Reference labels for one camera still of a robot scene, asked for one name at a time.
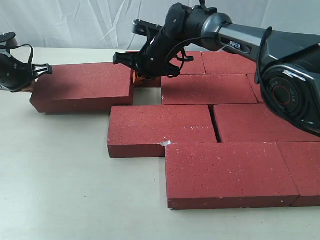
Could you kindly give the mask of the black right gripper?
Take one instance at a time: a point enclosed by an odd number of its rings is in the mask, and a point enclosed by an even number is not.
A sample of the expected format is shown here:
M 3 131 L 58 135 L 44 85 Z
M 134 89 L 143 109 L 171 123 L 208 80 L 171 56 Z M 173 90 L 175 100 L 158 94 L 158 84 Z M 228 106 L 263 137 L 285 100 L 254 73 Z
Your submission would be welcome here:
M 182 26 L 163 26 L 152 40 L 144 44 L 139 52 L 116 52 L 113 64 L 121 64 L 133 69 L 133 83 L 142 84 L 146 79 L 176 77 L 184 62 L 189 62 L 185 46 L 188 37 Z

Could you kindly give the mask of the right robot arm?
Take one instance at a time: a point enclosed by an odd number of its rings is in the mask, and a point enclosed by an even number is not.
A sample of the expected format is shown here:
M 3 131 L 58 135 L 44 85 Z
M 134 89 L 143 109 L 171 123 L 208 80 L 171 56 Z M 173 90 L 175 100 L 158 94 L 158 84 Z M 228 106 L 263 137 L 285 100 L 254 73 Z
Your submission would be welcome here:
M 267 108 L 297 129 L 319 136 L 318 35 L 234 24 L 204 1 L 194 7 L 173 4 L 164 25 L 136 19 L 132 31 L 145 36 L 146 43 L 137 52 L 115 53 L 113 63 L 133 70 L 139 81 L 179 76 L 181 68 L 171 61 L 193 61 L 185 51 L 191 44 L 239 55 L 255 63 L 255 83 Z

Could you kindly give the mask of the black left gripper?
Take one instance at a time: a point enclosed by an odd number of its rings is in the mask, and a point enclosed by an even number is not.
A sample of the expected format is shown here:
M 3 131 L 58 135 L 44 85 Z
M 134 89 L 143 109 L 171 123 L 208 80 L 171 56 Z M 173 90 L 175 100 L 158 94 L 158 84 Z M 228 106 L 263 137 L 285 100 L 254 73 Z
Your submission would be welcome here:
M 27 63 L 13 57 L 9 50 L 0 50 L 0 88 L 11 93 L 32 93 L 36 79 L 43 75 L 52 75 L 49 64 L 32 64 L 33 53 Z

